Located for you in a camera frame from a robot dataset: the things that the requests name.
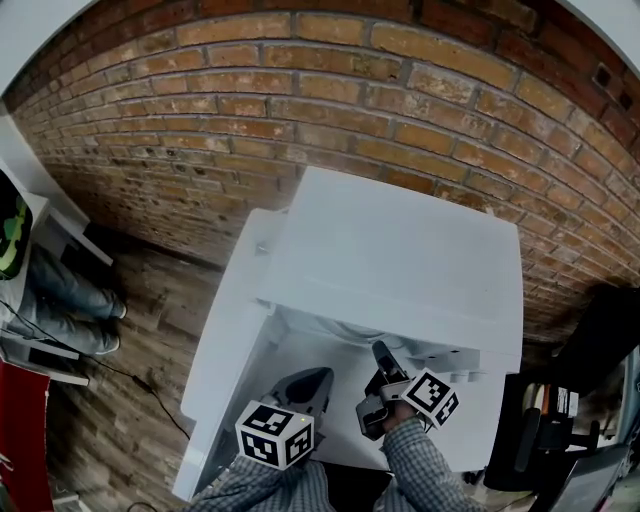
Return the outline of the white side desk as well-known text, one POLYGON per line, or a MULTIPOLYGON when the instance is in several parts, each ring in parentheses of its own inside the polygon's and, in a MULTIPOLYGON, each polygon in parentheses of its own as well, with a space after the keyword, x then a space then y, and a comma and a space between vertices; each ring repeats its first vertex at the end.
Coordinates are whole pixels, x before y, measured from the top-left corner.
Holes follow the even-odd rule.
POLYGON ((86 236, 89 217, 46 171, 2 105, 0 170, 19 189, 31 208, 38 244, 58 257, 67 248, 83 248, 106 266, 113 265, 113 259, 86 236))

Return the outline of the red cabinet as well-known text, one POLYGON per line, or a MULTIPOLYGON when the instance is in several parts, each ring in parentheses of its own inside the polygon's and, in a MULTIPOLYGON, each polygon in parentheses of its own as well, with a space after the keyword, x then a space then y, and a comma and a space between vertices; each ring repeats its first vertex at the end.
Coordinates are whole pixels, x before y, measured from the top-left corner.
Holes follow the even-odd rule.
POLYGON ((53 512, 46 463, 50 379, 0 361, 0 508, 53 512))

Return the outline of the black office chair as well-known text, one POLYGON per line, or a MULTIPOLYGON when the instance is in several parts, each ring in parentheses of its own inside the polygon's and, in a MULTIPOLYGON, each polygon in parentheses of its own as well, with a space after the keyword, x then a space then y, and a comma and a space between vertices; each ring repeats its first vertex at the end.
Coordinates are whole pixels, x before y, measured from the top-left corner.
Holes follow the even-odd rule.
POLYGON ((597 293, 550 366, 554 384, 586 395, 640 345, 640 288, 597 293))

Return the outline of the person's right forearm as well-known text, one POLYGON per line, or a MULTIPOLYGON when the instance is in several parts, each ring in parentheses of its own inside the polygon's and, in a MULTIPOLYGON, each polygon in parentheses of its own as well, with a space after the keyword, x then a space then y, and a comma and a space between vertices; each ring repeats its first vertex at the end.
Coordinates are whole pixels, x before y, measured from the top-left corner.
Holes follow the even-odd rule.
POLYGON ((393 479, 374 512, 487 512, 465 494, 410 405, 398 403, 383 429, 382 451, 393 479))

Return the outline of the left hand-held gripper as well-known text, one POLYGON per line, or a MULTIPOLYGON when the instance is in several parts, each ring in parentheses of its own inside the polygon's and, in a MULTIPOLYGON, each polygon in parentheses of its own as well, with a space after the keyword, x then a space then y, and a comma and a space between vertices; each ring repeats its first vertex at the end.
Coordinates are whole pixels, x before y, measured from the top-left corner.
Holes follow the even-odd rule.
POLYGON ((281 379, 272 395, 282 406, 251 400, 235 423, 239 455, 284 471, 316 448, 316 419, 328 407, 334 383, 332 369, 307 369, 281 379))

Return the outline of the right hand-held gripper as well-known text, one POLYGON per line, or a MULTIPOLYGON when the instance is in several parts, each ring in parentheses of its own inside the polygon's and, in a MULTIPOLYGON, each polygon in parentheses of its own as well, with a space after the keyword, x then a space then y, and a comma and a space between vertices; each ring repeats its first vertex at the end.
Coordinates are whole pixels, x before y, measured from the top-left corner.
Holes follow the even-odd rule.
POLYGON ((384 423, 395 415, 400 403, 411 406, 426 425, 436 429, 449 420, 459 406, 453 388, 426 369, 410 378, 381 340, 372 345, 372 352, 378 370, 365 387, 364 400, 356 406, 365 437, 380 439, 385 433, 384 423))

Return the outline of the white low shelf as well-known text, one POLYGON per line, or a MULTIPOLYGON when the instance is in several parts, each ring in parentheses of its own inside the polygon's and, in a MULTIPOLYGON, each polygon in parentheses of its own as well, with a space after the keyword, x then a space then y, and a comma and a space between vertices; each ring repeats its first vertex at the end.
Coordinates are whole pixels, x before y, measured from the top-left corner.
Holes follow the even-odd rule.
POLYGON ((53 381, 87 387, 90 379, 74 372, 71 365, 79 356, 78 352, 48 338, 26 337, 8 327, 0 327, 0 359, 53 381))

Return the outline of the black equipment rack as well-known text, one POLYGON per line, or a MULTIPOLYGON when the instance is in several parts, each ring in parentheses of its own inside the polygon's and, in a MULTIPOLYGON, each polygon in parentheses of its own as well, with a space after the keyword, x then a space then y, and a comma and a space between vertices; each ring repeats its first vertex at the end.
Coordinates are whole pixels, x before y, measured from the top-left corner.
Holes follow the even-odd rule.
POLYGON ((569 471, 569 464, 596 451, 600 423, 574 431, 570 411, 579 395, 551 381, 543 370, 509 374, 484 485, 503 492, 540 492, 569 471))

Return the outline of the person's left forearm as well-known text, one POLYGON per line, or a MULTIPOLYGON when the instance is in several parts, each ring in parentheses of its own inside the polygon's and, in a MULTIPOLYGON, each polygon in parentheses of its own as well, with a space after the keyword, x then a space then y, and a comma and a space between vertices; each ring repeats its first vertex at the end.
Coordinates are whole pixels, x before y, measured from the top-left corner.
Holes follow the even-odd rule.
POLYGON ((284 471, 239 456, 181 512, 335 512, 321 463, 284 471))

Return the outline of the gray laptop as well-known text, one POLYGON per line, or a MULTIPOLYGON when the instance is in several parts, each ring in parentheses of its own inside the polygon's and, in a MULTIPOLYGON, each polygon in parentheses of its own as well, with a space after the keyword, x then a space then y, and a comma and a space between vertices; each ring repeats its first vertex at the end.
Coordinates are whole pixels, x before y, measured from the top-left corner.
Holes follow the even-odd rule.
POLYGON ((529 512, 598 512, 610 494, 630 447, 611 445, 587 454, 567 452, 540 490, 529 512))

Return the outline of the black green backpack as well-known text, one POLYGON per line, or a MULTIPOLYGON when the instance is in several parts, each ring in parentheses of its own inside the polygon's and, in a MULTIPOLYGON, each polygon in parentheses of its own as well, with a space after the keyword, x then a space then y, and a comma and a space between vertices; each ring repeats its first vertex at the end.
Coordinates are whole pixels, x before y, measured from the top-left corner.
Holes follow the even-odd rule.
POLYGON ((0 277, 11 280, 22 267, 33 224, 24 197, 0 170, 0 277))

